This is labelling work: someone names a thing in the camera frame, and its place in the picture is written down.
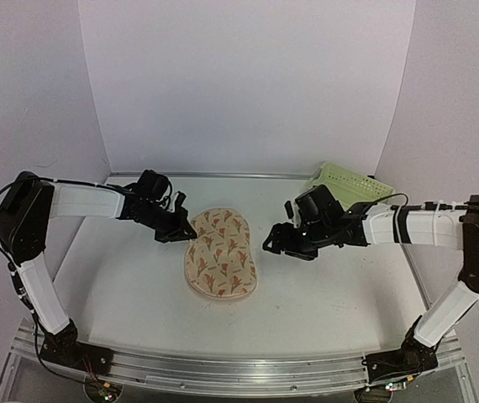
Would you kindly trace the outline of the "floral mesh laundry bag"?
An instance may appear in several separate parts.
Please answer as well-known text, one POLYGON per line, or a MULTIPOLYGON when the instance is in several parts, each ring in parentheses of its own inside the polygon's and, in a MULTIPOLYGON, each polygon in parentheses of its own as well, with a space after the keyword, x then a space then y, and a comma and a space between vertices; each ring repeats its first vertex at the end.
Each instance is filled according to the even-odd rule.
POLYGON ((251 294, 258 273, 250 250, 250 228, 233 208, 213 208, 191 220, 197 238, 189 241, 184 259, 187 283, 198 294, 233 300, 251 294))

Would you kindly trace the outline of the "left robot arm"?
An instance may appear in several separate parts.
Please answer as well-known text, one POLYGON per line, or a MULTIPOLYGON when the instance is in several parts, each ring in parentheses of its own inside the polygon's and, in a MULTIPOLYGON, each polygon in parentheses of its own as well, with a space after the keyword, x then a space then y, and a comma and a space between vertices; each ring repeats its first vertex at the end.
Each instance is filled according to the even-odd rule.
POLYGON ((114 352, 83 343, 63 307, 45 262, 50 221, 56 217, 103 217, 150 228, 158 243, 195 239, 183 206, 184 193, 172 190, 167 176, 145 170, 126 186, 46 178, 22 171, 0 190, 0 253, 19 300, 29 310, 37 358, 44 365, 109 373, 114 352))

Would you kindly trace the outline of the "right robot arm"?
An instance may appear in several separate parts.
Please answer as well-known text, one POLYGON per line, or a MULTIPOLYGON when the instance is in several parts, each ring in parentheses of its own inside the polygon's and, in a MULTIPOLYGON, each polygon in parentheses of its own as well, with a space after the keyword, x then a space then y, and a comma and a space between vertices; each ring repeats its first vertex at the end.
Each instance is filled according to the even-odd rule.
POLYGON ((442 339, 479 302, 479 195, 417 205, 388 200, 383 196, 343 208, 327 186, 315 186, 286 202, 287 222, 274 224, 262 244, 267 252, 306 261, 329 246, 441 250, 435 261, 446 273, 446 291, 415 320, 399 348, 363 358, 370 384, 436 369, 442 339))

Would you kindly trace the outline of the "pale green perforated basket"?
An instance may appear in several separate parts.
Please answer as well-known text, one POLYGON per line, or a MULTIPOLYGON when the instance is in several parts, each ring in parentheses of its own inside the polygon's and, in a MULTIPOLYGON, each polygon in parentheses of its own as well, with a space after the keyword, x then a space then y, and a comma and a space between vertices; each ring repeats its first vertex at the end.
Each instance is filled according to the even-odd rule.
POLYGON ((373 202, 394 193, 389 185, 329 162, 323 163, 309 178, 304 190, 318 185, 325 185, 344 209, 357 202, 373 202))

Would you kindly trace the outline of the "back edge aluminium strip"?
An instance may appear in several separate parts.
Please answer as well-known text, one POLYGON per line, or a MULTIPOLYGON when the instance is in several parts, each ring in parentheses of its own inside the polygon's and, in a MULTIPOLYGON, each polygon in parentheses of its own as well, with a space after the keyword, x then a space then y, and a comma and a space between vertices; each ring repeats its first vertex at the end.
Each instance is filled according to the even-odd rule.
MULTIPOLYGON (((139 176, 141 172, 112 172, 109 178, 139 176)), ((286 174, 286 173, 240 173, 240 172, 187 172, 187 171, 159 171, 167 177, 196 177, 196 178, 248 178, 248 179, 275 179, 307 181, 314 174, 286 174)))

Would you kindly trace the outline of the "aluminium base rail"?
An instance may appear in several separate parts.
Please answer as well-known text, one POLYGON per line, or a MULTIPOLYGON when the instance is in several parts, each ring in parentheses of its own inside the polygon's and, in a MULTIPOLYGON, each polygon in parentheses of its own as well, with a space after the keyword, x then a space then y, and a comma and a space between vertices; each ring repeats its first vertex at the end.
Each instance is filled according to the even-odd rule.
POLYGON ((327 395, 378 385, 366 358, 397 348, 408 318, 335 329, 284 317, 195 313, 76 318, 84 343, 113 351, 105 378, 188 395, 327 395))

